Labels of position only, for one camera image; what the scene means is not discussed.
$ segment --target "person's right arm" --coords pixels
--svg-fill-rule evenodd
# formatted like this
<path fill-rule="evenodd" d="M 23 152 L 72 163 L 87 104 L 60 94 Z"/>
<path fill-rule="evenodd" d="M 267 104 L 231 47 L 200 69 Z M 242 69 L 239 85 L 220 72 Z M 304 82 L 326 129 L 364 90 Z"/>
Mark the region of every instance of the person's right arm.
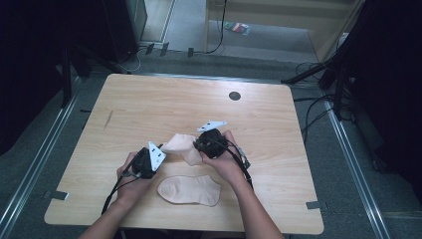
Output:
<path fill-rule="evenodd" d="M 225 131 L 223 134 L 228 140 L 236 144 L 230 131 Z M 229 146 L 229 149 L 236 152 L 234 146 Z M 202 161 L 213 166 L 233 188 L 239 201 L 246 238 L 284 238 L 252 187 L 246 181 L 233 156 L 226 151 L 218 158 L 210 159 L 205 153 L 200 153 Z"/>

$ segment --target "wooden tabletop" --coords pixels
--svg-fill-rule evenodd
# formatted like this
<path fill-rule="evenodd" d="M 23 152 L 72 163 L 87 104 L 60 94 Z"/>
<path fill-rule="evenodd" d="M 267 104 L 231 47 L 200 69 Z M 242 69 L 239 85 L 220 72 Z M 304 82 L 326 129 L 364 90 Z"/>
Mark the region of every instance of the wooden tabletop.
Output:
<path fill-rule="evenodd" d="M 239 101 L 229 94 L 237 92 Z M 257 196 L 283 233 L 320 234 L 319 209 L 298 117 L 287 86 L 233 81 L 110 75 L 57 188 L 65 201 L 52 199 L 50 224 L 91 225 L 101 215 L 116 181 L 115 171 L 129 152 L 169 141 L 176 133 L 199 136 L 209 120 L 225 120 L 252 166 Z M 169 176 L 209 174 L 222 185 L 214 207 L 171 204 L 157 192 Z M 214 168 L 189 166 L 167 154 L 147 194 L 123 227 L 243 231 L 236 196 Z"/>

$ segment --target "wooden table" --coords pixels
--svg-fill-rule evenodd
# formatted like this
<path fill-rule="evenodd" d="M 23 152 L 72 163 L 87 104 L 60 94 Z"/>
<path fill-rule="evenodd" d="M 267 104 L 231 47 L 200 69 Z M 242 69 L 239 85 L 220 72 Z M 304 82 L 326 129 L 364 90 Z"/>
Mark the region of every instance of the wooden table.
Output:
<path fill-rule="evenodd" d="M 308 29 L 320 62 L 357 19 L 363 0 L 229 0 L 225 21 Z M 208 50 L 209 20 L 221 21 L 224 0 L 207 0 L 204 51 Z"/>
<path fill-rule="evenodd" d="M 239 101 L 229 98 L 241 95 Z M 255 192 L 284 233 L 319 234 L 323 224 L 300 127 L 287 86 L 181 78 L 110 75 L 58 186 L 67 200 L 53 199 L 50 224 L 91 225 L 116 181 L 115 170 L 130 151 L 150 140 L 170 140 L 177 132 L 199 135 L 209 120 L 225 120 L 252 166 Z M 214 207 L 171 204 L 157 192 L 173 175 L 209 174 L 222 185 Z M 147 194 L 123 227 L 243 231 L 236 196 L 208 165 L 189 166 L 168 154 Z"/>

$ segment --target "folded sock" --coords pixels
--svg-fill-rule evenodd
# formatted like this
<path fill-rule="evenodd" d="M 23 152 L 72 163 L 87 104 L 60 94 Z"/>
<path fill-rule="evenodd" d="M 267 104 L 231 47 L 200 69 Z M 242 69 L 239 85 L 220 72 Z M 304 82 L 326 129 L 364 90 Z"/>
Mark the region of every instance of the folded sock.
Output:
<path fill-rule="evenodd" d="M 199 151 L 194 147 L 195 136 L 177 133 L 169 142 L 165 143 L 161 150 L 163 152 L 182 155 L 190 166 L 202 163 Z"/>
<path fill-rule="evenodd" d="M 189 177 L 173 176 L 164 179 L 158 193 L 172 203 L 200 203 L 215 206 L 220 198 L 221 185 L 209 175 Z"/>

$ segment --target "person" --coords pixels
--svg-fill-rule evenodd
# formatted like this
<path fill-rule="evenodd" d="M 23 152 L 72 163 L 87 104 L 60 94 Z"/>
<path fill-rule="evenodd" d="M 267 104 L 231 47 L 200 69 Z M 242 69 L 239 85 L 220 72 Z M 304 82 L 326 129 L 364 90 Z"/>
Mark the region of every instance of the person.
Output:
<path fill-rule="evenodd" d="M 222 134 L 229 141 L 236 144 L 234 136 L 229 130 Z M 234 145 L 229 145 L 229 149 L 236 152 Z M 200 152 L 200 154 L 202 161 L 214 167 L 235 192 L 245 228 L 245 237 L 248 239 L 284 238 L 282 232 L 276 226 L 273 219 L 271 219 L 252 187 L 246 181 L 242 170 L 233 159 L 233 156 L 228 151 L 213 159 L 210 159 L 203 152 Z M 124 165 L 117 170 L 117 176 L 121 175 L 135 155 L 136 152 L 129 154 Z M 112 238 L 121 221 L 136 204 L 137 200 L 146 192 L 148 186 L 156 177 L 157 175 L 152 177 L 152 179 L 139 179 L 120 188 L 117 191 L 117 199 L 80 238 Z M 123 185 L 132 180 L 133 178 L 124 177 L 120 184 Z"/>

